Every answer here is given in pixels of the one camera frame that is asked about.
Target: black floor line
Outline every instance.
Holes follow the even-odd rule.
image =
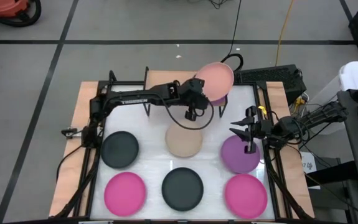
[[[339,0],[341,3],[341,6],[343,8],[343,11],[345,11],[345,15],[347,17],[347,20],[350,22],[353,18],[351,11],[349,10],[349,7],[347,6],[345,0]]]
[[[0,44],[59,44],[59,40],[0,40]],[[77,45],[231,44],[231,40],[64,40]],[[276,45],[278,40],[235,40],[234,44]],[[282,45],[355,45],[354,40],[282,40]]]
[[[0,40],[0,44],[59,44],[59,40]]]
[[[50,83],[53,79],[54,70],[57,66],[57,62],[59,61],[61,50],[62,50],[62,47],[64,46],[64,40],[67,37],[68,29],[71,25],[72,17],[73,17],[73,14],[75,13],[77,4],[78,4],[78,0],[74,0],[72,3],[71,9],[70,9],[68,17],[67,17],[67,21],[65,22],[64,29],[60,36],[59,44],[54,52],[54,56],[53,56],[53,59],[50,64],[49,71],[47,72],[45,81],[43,83],[43,87],[42,87],[42,89],[40,91],[40,95],[37,99],[35,110],[32,115],[31,121],[29,123],[27,132],[25,134],[24,141],[22,142],[22,146],[19,151],[16,164],[14,165],[12,174],[10,176],[10,180],[6,187],[6,191],[4,192],[4,195],[3,195],[3,198],[2,198],[2,201],[0,204],[0,223],[2,223],[4,220],[4,216],[6,215],[7,208],[9,206],[9,203],[10,203],[10,200],[12,197],[12,193],[13,193],[14,189],[16,188],[19,174],[21,172],[22,166],[24,165],[24,160],[27,155],[29,145],[31,144],[31,140],[34,135],[36,124],[39,120],[40,112],[42,110],[44,101],[46,99],[46,95],[47,95],[47,91],[49,90]]]

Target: pink plate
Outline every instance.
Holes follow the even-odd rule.
[[[249,174],[239,174],[226,183],[224,200],[234,214],[241,218],[252,219],[265,211],[267,192],[256,177]]]
[[[146,200],[146,186],[137,174],[122,172],[108,182],[104,202],[109,211],[120,217],[133,215]]]
[[[203,66],[195,77],[205,80],[203,92],[211,102],[227,95],[234,84],[233,70],[220,62]]]

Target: label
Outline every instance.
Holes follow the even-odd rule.
[[[137,104],[137,103],[147,103],[148,100],[147,99],[138,99],[138,100],[124,100],[121,101],[123,105],[128,105],[128,104]]]
[[[316,161],[314,160],[314,156],[310,152],[301,152],[301,154],[302,154],[303,171],[307,174],[317,171]],[[314,186],[314,187],[309,187],[309,189],[320,190],[321,188],[320,186]]]

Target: black plate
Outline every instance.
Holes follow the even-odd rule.
[[[109,135],[101,145],[101,158],[115,169],[129,166],[137,157],[139,142],[127,131],[117,131]]]
[[[170,171],[162,182],[162,196],[171,208],[188,211],[195,208],[204,194],[204,185],[199,175],[185,167]]]

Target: yellow cable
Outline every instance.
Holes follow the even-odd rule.
[[[281,38],[283,37],[283,33],[284,33],[284,30],[285,30],[285,27],[286,27],[286,22],[288,21],[288,18],[290,16],[290,12],[291,12],[291,9],[292,9],[293,2],[294,2],[294,0],[291,0],[290,7],[288,8],[288,12],[286,13],[286,16],[285,16],[285,21],[284,21],[283,28],[281,29],[280,38],[278,39],[277,54],[276,54],[276,65],[275,66],[277,66],[277,63],[278,63],[278,57],[280,55]]]

